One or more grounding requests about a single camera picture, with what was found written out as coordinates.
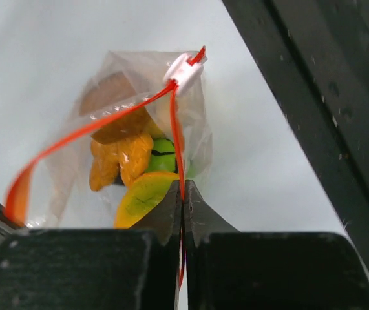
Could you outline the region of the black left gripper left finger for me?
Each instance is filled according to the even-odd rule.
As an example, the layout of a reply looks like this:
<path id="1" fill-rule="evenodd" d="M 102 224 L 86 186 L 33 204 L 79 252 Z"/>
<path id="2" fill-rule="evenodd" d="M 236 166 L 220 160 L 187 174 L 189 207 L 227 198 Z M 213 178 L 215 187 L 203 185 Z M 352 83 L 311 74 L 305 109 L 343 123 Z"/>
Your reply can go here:
<path id="1" fill-rule="evenodd" d="M 0 223 L 0 309 L 176 309 L 180 186 L 130 229 Z"/>

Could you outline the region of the orange ginger root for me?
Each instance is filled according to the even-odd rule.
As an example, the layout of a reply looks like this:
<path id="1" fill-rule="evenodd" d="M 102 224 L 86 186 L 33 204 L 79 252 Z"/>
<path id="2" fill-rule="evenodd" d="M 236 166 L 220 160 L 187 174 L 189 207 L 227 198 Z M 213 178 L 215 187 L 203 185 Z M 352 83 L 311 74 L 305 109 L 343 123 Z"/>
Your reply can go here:
<path id="1" fill-rule="evenodd" d="M 124 186 L 130 187 L 147 169 L 153 145 L 148 133 L 108 144 L 91 141 L 93 162 L 89 174 L 90 189 L 98 192 L 113 184 L 117 177 L 121 178 Z"/>

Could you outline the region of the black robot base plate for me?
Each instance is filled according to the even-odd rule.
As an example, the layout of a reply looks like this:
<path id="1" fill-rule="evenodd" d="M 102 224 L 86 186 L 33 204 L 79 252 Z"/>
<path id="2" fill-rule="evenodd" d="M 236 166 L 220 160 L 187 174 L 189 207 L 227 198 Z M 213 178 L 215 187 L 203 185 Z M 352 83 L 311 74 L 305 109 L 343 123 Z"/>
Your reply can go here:
<path id="1" fill-rule="evenodd" d="M 224 6 L 369 271 L 369 1 Z"/>

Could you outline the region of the clear zip bag orange zipper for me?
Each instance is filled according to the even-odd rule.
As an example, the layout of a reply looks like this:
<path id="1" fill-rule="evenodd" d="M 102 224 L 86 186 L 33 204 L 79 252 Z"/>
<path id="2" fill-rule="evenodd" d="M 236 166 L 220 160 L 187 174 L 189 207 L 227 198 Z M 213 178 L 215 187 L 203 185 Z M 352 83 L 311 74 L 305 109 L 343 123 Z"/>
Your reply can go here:
<path id="1" fill-rule="evenodd" d="M 127 229 L 172 182 L 203 185 L 213 156 L 204 49 L 109 52 L 58 133 L 12 182 L 4 214 L 26 228 Z"/>

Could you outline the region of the peach fruit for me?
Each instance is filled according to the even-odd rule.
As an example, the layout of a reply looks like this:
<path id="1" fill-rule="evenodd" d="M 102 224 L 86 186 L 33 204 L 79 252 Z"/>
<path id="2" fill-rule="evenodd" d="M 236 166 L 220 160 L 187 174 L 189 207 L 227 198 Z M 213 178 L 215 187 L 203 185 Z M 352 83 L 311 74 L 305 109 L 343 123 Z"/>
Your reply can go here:
<path id="1" fill-rule="evenodd" d="M 111 74 L 94 85 L 81 99 L 80 116 L 101 118 L 130 108 L 141 101 L 122 72 Z M 99 143 L 113 143 L 147 131 L 151 117 L 140 108 L 97 130 L 92 138 Z"/>

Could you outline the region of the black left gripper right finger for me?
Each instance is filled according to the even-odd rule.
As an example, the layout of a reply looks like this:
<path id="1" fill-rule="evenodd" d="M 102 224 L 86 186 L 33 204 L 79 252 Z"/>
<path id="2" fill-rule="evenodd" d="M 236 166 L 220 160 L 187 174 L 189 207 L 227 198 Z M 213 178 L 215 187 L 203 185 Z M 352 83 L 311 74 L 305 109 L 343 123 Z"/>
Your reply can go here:
<path id="1" fill-rule="evenodd" d="M 185 183 L 190 309 L 369 309 L 369 279 L 333 232 L 240 232 Z"/>

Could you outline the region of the green watermelon ball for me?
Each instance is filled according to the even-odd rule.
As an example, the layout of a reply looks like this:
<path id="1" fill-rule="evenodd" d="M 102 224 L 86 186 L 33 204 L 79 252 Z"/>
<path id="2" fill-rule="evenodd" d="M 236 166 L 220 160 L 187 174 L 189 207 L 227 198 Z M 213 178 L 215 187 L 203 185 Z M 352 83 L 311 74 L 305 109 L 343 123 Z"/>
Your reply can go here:
<path id="1" fill-rule="evenodd" d="M 153 141 L 150 161 L 145 172 L 167 171 L 178 173 L 174 144 L 169 139 Z"/>

